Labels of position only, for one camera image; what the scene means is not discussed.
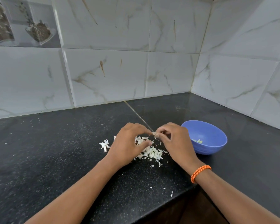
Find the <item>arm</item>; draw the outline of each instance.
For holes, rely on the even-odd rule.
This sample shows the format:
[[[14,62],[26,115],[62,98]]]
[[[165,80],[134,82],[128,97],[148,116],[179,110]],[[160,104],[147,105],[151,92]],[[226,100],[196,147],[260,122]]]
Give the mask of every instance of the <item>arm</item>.
[[[138,123],[126,124],[117,134],[108,154],[84,177],[30,218],[26,224],[79,224],[105,184],[123,166],[129,164],[141,151],[152,145],[147,140],[135,145],[139,134],[152,132]]]
[[[174,123],[161,126],[156,131],[169,154],[188,174],[203,166],[195,152],[188,130]],[[230,223],[280,224],[280,219],[264,207],[225,182],[210,169],[197,175],[195,181],[209,195]]]

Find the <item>kitchen backsplash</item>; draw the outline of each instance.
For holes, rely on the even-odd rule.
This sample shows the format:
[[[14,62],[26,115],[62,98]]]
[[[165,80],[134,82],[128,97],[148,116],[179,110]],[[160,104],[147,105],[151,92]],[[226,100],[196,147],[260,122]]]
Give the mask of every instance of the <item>kitchen backsplash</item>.
[[[280,129],[280,0],[215,0],[191,92]]]
[[[190,90],[280,128],[280,0],[0,0],[0,118]]]
[[[0,0],[0,118],[190,91],[212,0]]]

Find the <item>person's left hand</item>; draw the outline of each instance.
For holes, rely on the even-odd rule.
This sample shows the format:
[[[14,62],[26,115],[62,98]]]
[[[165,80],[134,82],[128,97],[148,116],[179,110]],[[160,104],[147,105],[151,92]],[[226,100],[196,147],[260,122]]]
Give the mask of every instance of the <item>person's left hand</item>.
[[[140,134],[152,135],[153,133],[139,123],[127,123],[116,135],[115,141],[106,155],[110,161],[115,162],[119,168],[129,164],[146,147],[152,145],[150,140],[135,144],[135,137]]]

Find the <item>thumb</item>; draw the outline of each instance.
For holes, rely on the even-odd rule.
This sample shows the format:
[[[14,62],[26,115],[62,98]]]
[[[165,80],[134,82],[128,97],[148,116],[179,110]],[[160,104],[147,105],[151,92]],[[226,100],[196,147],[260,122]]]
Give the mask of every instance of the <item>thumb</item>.
[[[170,141],[170,139],[163,133],[156,133],[156,138],[160,139],[164,145],[166,146],[167,142]]]
[[[139,152],[142,152],[146,147],[153,145],[153,143],[150,140],[146,140],[142,142],[140,145],[137,145],[137,149]]]

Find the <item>plastic bowl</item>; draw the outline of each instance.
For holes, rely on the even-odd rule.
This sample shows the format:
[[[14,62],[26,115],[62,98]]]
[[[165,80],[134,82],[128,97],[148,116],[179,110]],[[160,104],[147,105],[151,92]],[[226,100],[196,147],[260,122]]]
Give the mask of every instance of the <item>plastic bowl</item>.
[[[189,120],[184,122],[182,127],[188,129],[194,150],[198,154],[214,154],[227,143],[226,134],[219,128],[207,122]]]

